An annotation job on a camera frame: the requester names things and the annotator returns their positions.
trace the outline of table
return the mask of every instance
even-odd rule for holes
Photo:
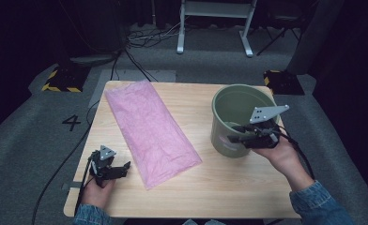
[[[216,2],[193,2],[181,0],[180,10],[180,31],[178,34],[177,53],[184,53],[185,36],[185,16],[210,16],[210,17],[230,17],[246,18],[245,30],[239,31],[243,48],[248,57],[253,56],[251,46],[247,38],[249,26],[251,25],[254,9],[257,0],[252,0],[250,4],[216,3]]]
[[[128,82],[107,82],[114,88]],[[229,158],[210,141],[211,101],[222,84],[154,82],[167,109],[203,160],[198,166],[146,190],[135,163],[118,179],[106,212],[119,218],[299,218],[289,200],[290,187],[269,162],[251,152]],[[256,87],[271,95],[266,87]],[[80,182],[87,158],[106,145],[116,150],[112,166],[132,161],[108,102],[103,95],[84,146],[77,172]],[[79,189],[71,188],[64,207],[73,217]]]

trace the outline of person's left hand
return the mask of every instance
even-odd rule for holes
[[[104,209],[109,201],[114,184],[116,180],[104,181],[104,188],[99,187],[96,184],[96,180],[89,177],[90,182],[84,188],[84,196],[82,198],[82,204],[91,204],[97,206],[100,209]]]

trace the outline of hand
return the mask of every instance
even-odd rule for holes
[[[104,181],[104,188],[101,188],[91,176],[89,179],[91,179],[90,182],[88,182],[87,186],[84,188],[82,204],[91,204],[100,209],[104,209],[114,189],[116,180]]]
[[[305,189],[314,183],[301,165],[292,143],[286,138],[281,136],[275,148],[260,148],[253,151],[267,158],[271,165],[286,177],[293,191]]]

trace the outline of sleeve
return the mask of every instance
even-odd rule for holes
[[[79,205],[78,212],[73,220],[73,225],[111,225],[112,220],[105,211],[91,205]]]
[[[354,224],[346,210],[318,182],[289,194],[292,206],[303,224]]]

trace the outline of pink cloth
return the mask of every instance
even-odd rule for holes
[[[148,81],[105,91],[146,189],[202,162]]]

